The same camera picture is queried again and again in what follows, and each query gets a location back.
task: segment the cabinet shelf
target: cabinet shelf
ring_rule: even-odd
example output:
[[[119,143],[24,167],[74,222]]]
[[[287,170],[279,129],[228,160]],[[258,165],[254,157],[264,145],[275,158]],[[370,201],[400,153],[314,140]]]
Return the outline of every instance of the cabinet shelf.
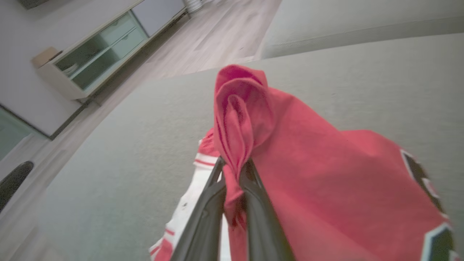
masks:
[[[134,48],[126,54],[126,56],[130,56],[137,48],[137,46],[134,46]],[[90,84],[86,85],[83,88],[83,91],[87,94],[91,94],[98,86],[100,86],[111,74],[113,74],[123,63],[124,59],[120,59],[116,61],[113,65],[109,66],[105,71],[103,71],[100,76],[95,78]]]
[[[74,79],[77,75],[79,75],[80,73],[82,73],[87,67],[89,67],[89,65],[91,65],[93,62],[95,62],[98,58],[100,58],[102,55],[104,55],[107,51],[109,51],[115,44],[117,44],[122,38],[126,37],[127,35],[129,35],[133,30],[135,30],[136,28],[133,27],[132,29],[130,29],[127,33],[125,33],[123,36],[121,36],[116,42],[114,42],[113,44],[111,44],[110,46],[106,47],[105,49],[103,49],[102,51],[100,51],[99,53],[97,53],[94,57],[92,57],[92,59],[90,59],[88,62],[86,62],[83,66],[81,66],[77,71],[75,71],[73,74],[71,74],[69,76],[69,79]]]

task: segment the white trim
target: white trim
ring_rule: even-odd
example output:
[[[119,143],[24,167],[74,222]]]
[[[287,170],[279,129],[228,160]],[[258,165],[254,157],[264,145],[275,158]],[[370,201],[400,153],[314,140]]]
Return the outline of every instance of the white trim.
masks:
[[[175,230],[174,229],[169,229],[167,226],[166,226],[166,229],[168,229],[171,232],[174,232],[174,235],[175,235]],[[168,232],[164,231],[163,238],[166,239],[167,241],[169,241],[169,243],[172,244],[173,241],[174,241],[174,235],[171,235]]]
[[[156,250],[153,254],[150,255],[150,260],[151,261],[155,261],[155,257],[156,255],[158,254],[158,252],[160,251],[161,249],[161,243],[163,242],[163,238],[161,238],[160,240],[158,240],[158,242],[156,242],[155,245],[151,246],[149,249],[148,249],[148,253],[151,253],[151,251],[153,251],[153,249],[158,248],[158,250]]]
[[[430,181],[430,179],[423,177],[422,182],[429,191],[430,195],[432,195],[435,198],[440,198],[440,196],[438,196],[437,193],[435,193],[435,189],[432,187],[432,182]]]
[[[445,229],[449,229],[453,231],[451,226],[444,222],[443,224],[439,225],[438,227],[434,228],[433,230],[427,232],[424,236],[424,245],[422,247],[422,255],[420,261],[429,261],[430,259],[430,246],[432,242],[432,238],[438,235],[440,232],[444,231]]]
[[[204,169],[207,169],[207,170],[212,170],[214,168],[214,166],[210,166],[210,165],[206,165],[206,164],[201,164],[199,162],[194,162],[193,163],[194,166],[196,166],[197,168],[204,168]]]
[[[411,168],[409,167],[409,163],[405,157],[405,155],[408,155],[410,158],[412,158],[414,161],[416,161],[416,159],[414,159],[414,156],[411,155],[409,152],[403,150],[403,149],[400,149],[400,153],[401,153],[401,158],[403,158],[403,163],[405,164],[406,166],[406,169],[407,169],[407,172],[409,173],[409,176],[414,180],[414,182],[416,182],[416,179],[414,178],[414,175],[412,174],[412,171],[411,171]]]
[[[218,160],[218,157],[213,157],[213,156],[209,156],[209,155],[206,155],[206,154],[197,153],[197,156],[195,156],[195,159],[198,159],[198,160],[201,160],[201,161],[204,161],[204,162],[208,162],[208,163],[212,163],[212,164],[216,164],[216,161]]]
[[[450,250],[450,258],[449,258],[449,260],[450,261],[460,260],[459,255],[455,251]]]

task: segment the red cloth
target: red cloth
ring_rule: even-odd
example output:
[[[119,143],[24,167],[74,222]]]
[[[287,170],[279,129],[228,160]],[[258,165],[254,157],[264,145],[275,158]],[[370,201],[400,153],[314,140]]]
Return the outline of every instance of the red cloth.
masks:
[[[399,146],[372,131],[338,131],[268,87],[262,71],[219,72],[213,138],[227,163],[233,261],[246,260],[238,176],[249,157],[299,261],[420,260],[425,235],[448,222],[411,178]]]

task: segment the gray couch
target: gray couch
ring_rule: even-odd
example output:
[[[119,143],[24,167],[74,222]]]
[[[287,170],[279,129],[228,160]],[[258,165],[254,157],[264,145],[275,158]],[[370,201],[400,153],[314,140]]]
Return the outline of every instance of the gray couch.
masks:
[[[261,58],[461,32],[462,0],[282,0]]]
[[[340,130],[370,129],[428,170],[464,250],[464,33],[395,39],[245,64]],[[69,261],[147,261],[213,125],[219,69],[146,82],[47,189],[40,226]]]

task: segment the white wall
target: white wall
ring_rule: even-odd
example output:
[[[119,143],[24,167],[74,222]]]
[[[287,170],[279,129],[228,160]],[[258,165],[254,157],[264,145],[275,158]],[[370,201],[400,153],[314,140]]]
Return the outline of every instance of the white wall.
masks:
[[[49,46],[66,49],[137,0],[49,0],[25,10],[0,0],[0,103],[51,135],[80,106],[62,97],[30,60]]]

